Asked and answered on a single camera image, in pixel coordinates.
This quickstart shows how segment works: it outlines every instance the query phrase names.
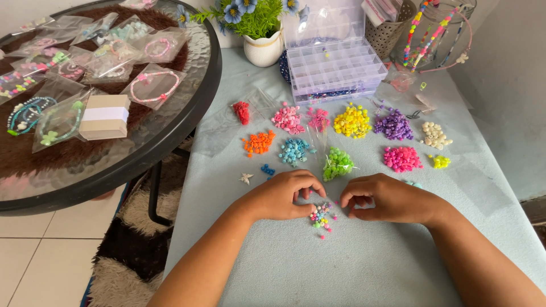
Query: pink beaded bracelet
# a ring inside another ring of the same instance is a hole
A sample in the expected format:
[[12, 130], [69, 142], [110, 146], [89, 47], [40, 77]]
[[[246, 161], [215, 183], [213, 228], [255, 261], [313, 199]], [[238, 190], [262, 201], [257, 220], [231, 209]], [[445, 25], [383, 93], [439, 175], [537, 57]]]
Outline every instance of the pink beaded bracelet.
[[[148, 47], [150, 47], [151, 45], [154, 45], [154, 44], [157, 44], [157, 43], [160, 43], [160, 44], [165, 44], [165, 49], [163, 51], [161, 51], [161, 53], [158, 53], [158, 54], [149, 54], [148, 53]], [[149, 57], [163, 57], [167, 52], [169, 52], [170, 48], [172, 46], [176, 45], [176, 39], [173, 39], [173, 42], [172, 42], [172, 45], [171, 45], [171, 42], [167, 39], [167, 38], [159, 38], [159, 39], [156, 39], [156, 40], [153, 40], [151, 42], [149, 42], [148, 44], [146, 44], [146, 47], [144, 48], [144, 53], [146, 54], [146, 56], [149, 56]]]
[[[169, 74], [173, 77], [176, 78], [176, 82], [174, 83], [174, 85], [169, 89], [169, 91], [167, 91], [166, 93], [163, 93], [161, 95], [159, 95], [159, 97], [156, 97], [156, 98], [151, 98], [151, 99], [138, 99], [136, 98], [135, 94], [134, 94], [134, 85], [137, 84], [138, 82], [140, 81], [144, 81], [144, 80], [147, 80], [149, 76], [157, 76], [157, 75], [166, 75], [166, 74]], [[131, 96], [133, 96], [133, 99], [136, 101], [136, 102], [140, 102], [140, 103], [145, 103], [145, 102], [154, 102], [154, 101], [164, 101], [164, 100], [167, 100], [167, 98], [169, 98], [169, 96], [174, 92], [174, 90], [178, 87], [178, 85], [180, 84], [180, 78], [178, 77], [178, 75], [176, 75], [175, 73], [173, 73], [172, 71], [168, 71], [168, 72], [155, 72], [155, 73], [145, 73], [145, 74], [139, 74], [136, 79], [131, 82]]]

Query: gray basket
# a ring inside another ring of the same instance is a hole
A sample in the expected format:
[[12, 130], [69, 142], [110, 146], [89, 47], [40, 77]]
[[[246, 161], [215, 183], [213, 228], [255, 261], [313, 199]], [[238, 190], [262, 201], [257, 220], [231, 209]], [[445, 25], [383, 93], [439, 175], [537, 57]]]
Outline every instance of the gray basket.
[[384, 22], [377, 28], [372, 25], [369, 18], [366, 18], [366, 40], [373, 47], [381, 60], [389, 57], [394, 45], [400, 35], [411, 24], [417, 14], [417, 8], [411, 0], [404, 0], [397, 22]]

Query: tiled floor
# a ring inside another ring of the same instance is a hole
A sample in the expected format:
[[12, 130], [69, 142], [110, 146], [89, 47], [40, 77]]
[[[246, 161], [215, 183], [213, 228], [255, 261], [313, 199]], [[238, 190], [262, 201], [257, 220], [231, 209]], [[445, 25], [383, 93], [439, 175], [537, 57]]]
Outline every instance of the tiled floor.
[[79, 307], [124, 189], [55, 212], [0, 217], [0, 307]]

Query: flower pot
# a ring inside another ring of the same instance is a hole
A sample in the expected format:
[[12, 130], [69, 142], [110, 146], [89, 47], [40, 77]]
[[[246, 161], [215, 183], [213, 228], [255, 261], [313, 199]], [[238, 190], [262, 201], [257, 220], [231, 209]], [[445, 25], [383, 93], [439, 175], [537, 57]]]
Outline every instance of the flower pot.
[[258, 67], [275, 64], [284, 51], [281, 31], [275, 32], [270, 38], [252, 39], [246, 35], [243, 37], [246, 58]]

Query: bead organizer box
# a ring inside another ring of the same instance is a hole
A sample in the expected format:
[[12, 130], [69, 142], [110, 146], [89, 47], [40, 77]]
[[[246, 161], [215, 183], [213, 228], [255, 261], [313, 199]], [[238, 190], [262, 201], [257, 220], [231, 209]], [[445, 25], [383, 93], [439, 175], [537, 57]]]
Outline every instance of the bead organizer box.
[[354, 0], [300, 1], [309, 13], [285, 16], [284, 40], [297, 104], [357, 99], [375, 93], [387, 69], [364, 39]]

